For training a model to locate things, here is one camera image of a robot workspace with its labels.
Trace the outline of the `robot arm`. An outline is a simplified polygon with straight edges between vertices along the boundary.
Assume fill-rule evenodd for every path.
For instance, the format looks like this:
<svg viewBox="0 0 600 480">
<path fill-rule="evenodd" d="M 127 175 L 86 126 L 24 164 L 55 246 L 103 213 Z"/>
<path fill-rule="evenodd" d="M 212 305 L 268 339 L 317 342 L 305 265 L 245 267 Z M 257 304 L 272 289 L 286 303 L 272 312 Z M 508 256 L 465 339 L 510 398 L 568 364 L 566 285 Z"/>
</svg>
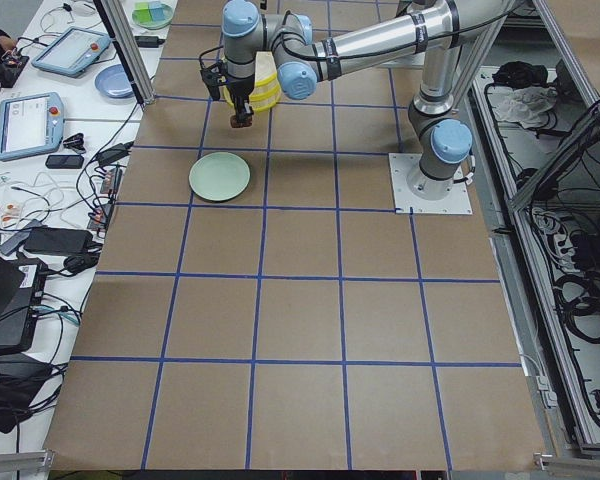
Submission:
<svg viewBox="0 0 600 480">
<path fill-rule="evenodd" d="M 249 1 L 229 1 L 222 10 L 219 72 L 234 106 L 231 125 L 252 123 L 249 97 L 259 52 L 272 54 L 282 91 L 294 100 L 308 98 L 323 81 L 422 54 L 421 84 L 409 105 L 422 155 L 409 177 L 410 188 L 421 197 L 445 189 L 473 143 L 468 127 L 450 116 L 460 48 L 512 8 L 509 1 L 415 1 L 390 20 L 315 42 L 304 15 L 263 14 Z"/>
</svg>

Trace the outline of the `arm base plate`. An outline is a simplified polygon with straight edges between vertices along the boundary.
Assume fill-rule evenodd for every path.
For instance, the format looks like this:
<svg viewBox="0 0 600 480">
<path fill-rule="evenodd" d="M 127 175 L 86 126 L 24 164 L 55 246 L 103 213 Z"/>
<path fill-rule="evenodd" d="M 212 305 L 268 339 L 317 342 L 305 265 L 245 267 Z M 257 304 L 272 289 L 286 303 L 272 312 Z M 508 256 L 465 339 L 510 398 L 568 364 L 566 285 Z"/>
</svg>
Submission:
<svg viewBox="0 0 600 480">
<path fill-rule="evenodd" d="M 397 214 L 472 215 L 461 168 L 452 179 L 432 180 L 420 169 L 420 154 L 390 153 L 389 171 Z"/>
</svg>

